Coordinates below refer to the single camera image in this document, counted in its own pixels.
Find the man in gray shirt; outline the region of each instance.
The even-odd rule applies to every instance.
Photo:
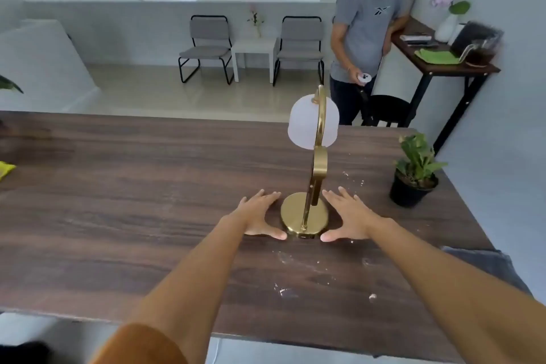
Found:
[[[360,111],[366,125],[363,93],[371,95],[381,58],[390,51],[392,33],[406,26],[409,16],[404,5],[405,0],[337,0],[330,91],[341,125],[351,125]],[[370,83],[358,80],[363,73],[372,76]]]

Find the dark pants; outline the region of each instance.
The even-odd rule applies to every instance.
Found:
[[[368,98],[372,95],[376,78],[366,86],[360,86],[330,77],[330,94],[340,110],[340,125],[353,125],[359,112],[362,114],[362,125],[372,125]]]

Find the person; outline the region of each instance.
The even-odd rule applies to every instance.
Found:
[[[362,125],[370,125],[367,98],[371,96],[383,56],[391,49],[391,36],[403,29],[410,16],[406,0],[337,0],[331,48],[330,94],[340,112],[340,124],[352,125],[362,112]],[[358,77],[368,73],[368,84]]]
[[[203,364],[242,236],[287,238],[265,222],[266,211],[280,195],[260,190],[249,200],[244,197],[144,297],[94,364]],[[372,239],[399,267],[467,363],[546,362],[545,306],[379,216],[343,187],[339,194],[323,190],[323,195],[343,225],[320,239]]]

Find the gold lamp base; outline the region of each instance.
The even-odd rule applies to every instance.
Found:
[[[303,229],[305,198],[307,193],[294,193],[284,199],[281,206],[282,222],[288,232],[298,237],[315,237],[328,224],[328,208],[321,199],[309,208],[307,228]]]

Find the shirt logo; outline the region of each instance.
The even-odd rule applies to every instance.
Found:
[[[386,12],[388,9],[390,9],[390,6],[387,6],[387,7],[377,7],[376,9],[377,9],[377,11],[376,11],[376,13],[375,13],[374,16],[379,16],[379,15],[382,15],[383,12]]]

